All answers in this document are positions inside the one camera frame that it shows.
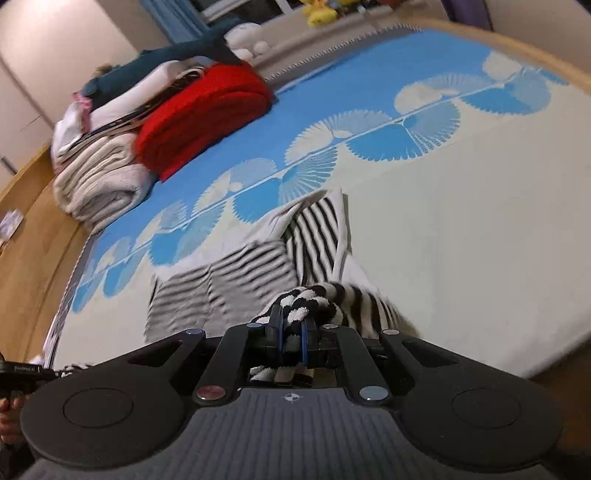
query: human hand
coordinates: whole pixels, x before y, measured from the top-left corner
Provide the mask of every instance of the human hand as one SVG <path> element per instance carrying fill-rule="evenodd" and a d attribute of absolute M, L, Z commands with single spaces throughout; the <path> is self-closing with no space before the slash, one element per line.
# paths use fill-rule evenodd
<path fill-rule="evenodd" d="M 0 439 L 7 445 L 19 446 L 25 441 L 19 418 L 27 398 L 28 396 L 0 400 Z"/>

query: folded blanket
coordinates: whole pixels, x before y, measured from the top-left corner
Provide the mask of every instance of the folded blanket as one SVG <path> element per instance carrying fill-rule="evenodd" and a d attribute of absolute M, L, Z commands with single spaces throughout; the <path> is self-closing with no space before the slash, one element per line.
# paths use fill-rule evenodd
<path fill-rule="evenodd" d="M 216 141 L 265 114 L 272 98 L 250 65 L 214 65 L 148 117 L 136 141 L 139 160 L 164 181 Z"/>
<path fill-rule="evenodd" d="M 132 89 L 90 114 L 90 131 L 95 131 L 133 112 L 174 83 L 186 69 L 183 62 L 168 61 L 159 65 Z M 82 109 L 77 102 L 70 105 L 64 118 L 56 123 L 51 142 L 54 165 L 62 163 L 67 153 L 83 135 Z"/>
<path fill-rule="evenodd" d="M 155 177 L 135 159 L 136 135 L 104 137 L 88 146 L 55 179 L 53 193 L 66 213 L 97 232 L 138 205 Z"/>
<path fill-rule="evenodd" d="M 155 175 L 139 163 L 112 170 L 76 192 L 72 216 L 97 233 L 137 207 L 154 182 Z"/>

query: blue bedsheet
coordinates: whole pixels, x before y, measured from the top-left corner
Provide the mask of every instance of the blue bedsheet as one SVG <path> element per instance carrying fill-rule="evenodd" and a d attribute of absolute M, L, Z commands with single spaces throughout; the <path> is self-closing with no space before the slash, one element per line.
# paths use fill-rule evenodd
<path fill-rule="evenodd" d="M 421 157 L 460 127 L 453 99 L 495 115 L 528 115 L 548 105 L 549 84 L 565 84 L 512 60 L 491 66 L 491 54 L 480 44 L 425 31 L 378 44 L 282 91 L 268 115 L 157 183 L 143 204 L 103 231 L 72 310 L 81 312 L 101 285 L 106 297 L 118 295 L 146 255 L 152 265 L 190 255 L 226 208 L 254 223 L 322 187 L 342 144 L 368 168 Z"/>

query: white towel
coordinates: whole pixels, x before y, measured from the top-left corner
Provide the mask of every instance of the white towel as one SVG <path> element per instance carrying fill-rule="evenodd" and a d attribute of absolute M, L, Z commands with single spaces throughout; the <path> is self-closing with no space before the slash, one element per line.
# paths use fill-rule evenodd
<path fill-rule="evenodd" d="M 134 160 L 132 147 L 135 139 L 133 133 L 103 137 L 85 148 L 53 182 L 57 204 L 66 213 L 71 213 L 72 197 L 77 190 L 86 190 L 100 176 Z"/>
<path fill-rule="evenodd" d="M 92 233 L 141 203 L 155 182 L 141 164 L 132 164 L 136 135 L 103 137 L 89 145 L 55 179 L 53 193 L 66 213 Z"/>
<path fill-rule="evenodd" d="M 160 64 L 133 88 L 93 111 L 90 114 L 90 131 L 133 112 L 172 85 L 185 69 L 185 64 L 177 60 Z M 54 164 L 60 164 L 70 147 L 82 136 L 81 114 L 79 105 L 73 103 L 66 110 L 64 118 L 56 123 L 51 142 L 51 158 Z"/>
<path fill-rule="evenodd" d="M 90 233 L 99 232 L 138 206 L 155 181 L 156 175 L 140 163 L 112 170 L 76 192 L 72 216 L 82 220 Z"/>

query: stuffed toy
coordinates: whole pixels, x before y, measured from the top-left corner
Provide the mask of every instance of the stuffed toy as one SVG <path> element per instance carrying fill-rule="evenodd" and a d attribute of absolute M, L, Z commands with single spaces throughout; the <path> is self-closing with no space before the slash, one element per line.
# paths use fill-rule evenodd
<path fill-rule="evenodd" d="M 232 53 L 244 61 L 250 61 L 270 49 L 269 44 L 262 39 L 262 27 L 256 23 L 237 25 L 224 38 Z"/>
<path fill-rule="evenodd" d="M 334 22 L 339 14 L 336 9 L 328 6 L 326 0 L 301 0 L 304 5 L 302 11 L 308 17 L 309 27 L 319 27 Z"/>

